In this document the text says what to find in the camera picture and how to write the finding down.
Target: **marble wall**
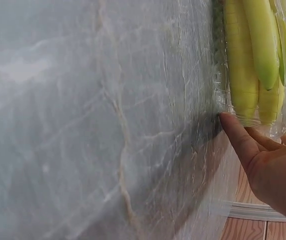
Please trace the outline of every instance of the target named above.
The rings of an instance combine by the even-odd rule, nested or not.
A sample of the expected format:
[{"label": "marble wall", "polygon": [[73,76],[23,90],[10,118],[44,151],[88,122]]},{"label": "marble wall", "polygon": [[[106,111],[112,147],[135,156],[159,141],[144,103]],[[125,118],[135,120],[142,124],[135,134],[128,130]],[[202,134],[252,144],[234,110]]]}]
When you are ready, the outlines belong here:
[{"label": "marble wall", "polygon": [[0,240],[215,240],[239,164],[210,0],[0,0]]}]

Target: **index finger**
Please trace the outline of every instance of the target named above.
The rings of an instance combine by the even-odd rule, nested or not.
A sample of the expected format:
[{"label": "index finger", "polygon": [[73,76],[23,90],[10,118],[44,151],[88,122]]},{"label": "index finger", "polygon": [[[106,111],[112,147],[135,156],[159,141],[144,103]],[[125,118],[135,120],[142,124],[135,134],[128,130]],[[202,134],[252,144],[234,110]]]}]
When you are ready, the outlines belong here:
[{"label": "index finger", "polygon": [[276,141],[273,141],[271,138],[267,136],[262,135],[261,133],[259,133],[259,131],[257,131],[254,128],[247,127],[245,130],[251,136],[251,138],[253,138],[258,144],[260,144],[269,151],[275,151],[284,147],[284,145]]},{"label": "index finger", "polygon": [[244,170],[247,172],[252,159],[260,153],[257,142],[231,114],[223,112],[219,118]]}]

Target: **wall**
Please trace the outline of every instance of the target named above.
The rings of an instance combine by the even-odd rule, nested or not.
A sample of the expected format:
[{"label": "wall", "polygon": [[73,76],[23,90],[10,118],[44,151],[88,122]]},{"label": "wall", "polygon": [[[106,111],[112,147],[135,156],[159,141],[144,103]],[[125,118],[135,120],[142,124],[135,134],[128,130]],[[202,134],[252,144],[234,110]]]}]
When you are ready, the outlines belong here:
[{"label": "wall", "polygon": [[209,0],[0,0],[0,240],[208,239],[238,163]]}]

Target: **hand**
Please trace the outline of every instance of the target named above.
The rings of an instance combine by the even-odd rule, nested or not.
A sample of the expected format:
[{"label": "hand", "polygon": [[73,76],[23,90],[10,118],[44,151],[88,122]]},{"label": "hand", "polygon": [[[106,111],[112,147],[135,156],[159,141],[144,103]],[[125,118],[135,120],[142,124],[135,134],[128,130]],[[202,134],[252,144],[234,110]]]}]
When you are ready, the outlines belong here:
[{"label": "hand", "polygon": [[286,216],[286,135],[280,144],[243,128],[229,113],[221,113],[220,121],[255,196]]}]

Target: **green banana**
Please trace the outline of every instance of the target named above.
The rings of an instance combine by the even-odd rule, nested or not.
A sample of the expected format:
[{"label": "green banana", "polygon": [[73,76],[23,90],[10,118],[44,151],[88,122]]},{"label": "green banana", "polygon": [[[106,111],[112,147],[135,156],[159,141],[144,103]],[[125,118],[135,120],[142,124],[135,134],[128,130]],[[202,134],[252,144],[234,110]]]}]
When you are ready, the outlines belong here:
[{"label": "green banana", "polygon": [[248,21],[254,67],[266,90],[279,76],[278,32],[269,0],[242,0]]},{"label": "green banana", "polygon": [[284,101],[285,88],[279,79],[272,90],[267,91],[263,84],[259,86],[258,115],[262,125],[273,124],[280,113]]},{"label": "green banana", "polygon": [[246,126],[258,105],[259,79],[254,68],[250,30],[241,0],[225,0],[224,21],[231,101],[236,114]]}]

